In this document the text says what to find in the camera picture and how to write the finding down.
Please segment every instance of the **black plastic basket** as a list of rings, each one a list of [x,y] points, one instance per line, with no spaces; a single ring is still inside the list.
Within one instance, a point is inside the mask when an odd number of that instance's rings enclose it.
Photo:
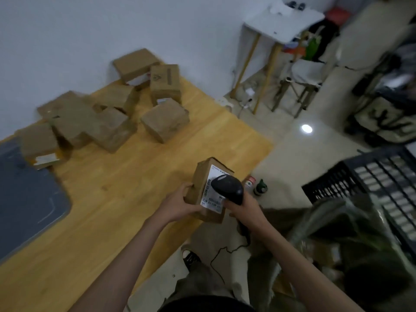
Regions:
[[[324,197],[376,194],[403,251],[416,261],[416,158],[405,146],[343,160],[302,189],[312,203]]]

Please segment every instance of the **white wall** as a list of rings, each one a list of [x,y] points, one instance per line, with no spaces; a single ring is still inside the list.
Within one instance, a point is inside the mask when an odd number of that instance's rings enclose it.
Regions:
[[[0,0],[0,139],[67,90],[91,93],[116,80],[111,61],[143,47],[222,96],[251,45],[242,21],[271,1]],[[300,1],[317,10],[333,3]],[[247,75],[265,64],[270,46],[260,42]]]

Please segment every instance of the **shoe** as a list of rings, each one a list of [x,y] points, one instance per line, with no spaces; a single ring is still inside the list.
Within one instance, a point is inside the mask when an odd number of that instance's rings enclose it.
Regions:
[[[201,262],[201,259],[194,252],[190,250],[183,250],[182,259],[184,260],[186,268],[190,271],[190,267],[196,263]]]

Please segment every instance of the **tiled floor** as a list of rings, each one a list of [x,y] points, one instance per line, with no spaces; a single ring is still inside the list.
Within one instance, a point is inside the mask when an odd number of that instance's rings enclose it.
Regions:
[[[414,15],[416,0],[392,0],[385,4],[376,2],[368,7],[351,25],[341,31],[343,58],[341,65],[360,68],[374,64],[381,53],[395,40],[397,30]],[[279,58],[275,75],[288,57]],[[332,167],[336,162],[357,155],[357,150],[369,151],[360,141],[353,141],[342,133],[346,116],[355,107],[356,98],[351,88],[363,71],[336,68],[315,96],[307,111],[298,119],[294,93],[289,90],[279,108],[272,113],[273,95],[278,79],[271,81],[266,98],[256,115],[245,109],[241,120],[275,144],[271,154],[253,171],[256,179],[263,178],[269,191],[259,202],[267,208],[302,207],[310,205],[301,186]],[[233,113],[239,113],[236,104]],[[300,126],[309,124],[310,135]],[[222,225],[205,223],[191,236],[188,243],[209,265],[220,247],[234,249],[244,239],[236,232],[236,220],[226,215]],[[222,251],[213,266],[221,273],[226,285],[241,291],[248,301],[246,280],[248,251],[241,248],[233,254]],[[129,300],[132,311],[156,311],[174,290],[176,281],[187,274],[181,251],[175,252]]]

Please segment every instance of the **wooden tabletop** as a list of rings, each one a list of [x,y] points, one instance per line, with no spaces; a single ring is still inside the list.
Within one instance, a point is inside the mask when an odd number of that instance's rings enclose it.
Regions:
[[[91,143],[55,167],[72,209],[0,265],[0,311],[67,311],[165,195],[191,181],[197,162],[214,156],[242,180],[268,155],[271,142],[188,81],[181,79],[181,86],[190,124],[168,143],[158,143],[138,124],[137,133],[115,154]],[[151,107],[145,89],[133,120],[139,123]],[[135,288],[200,224],[189,217],[167,226]]]

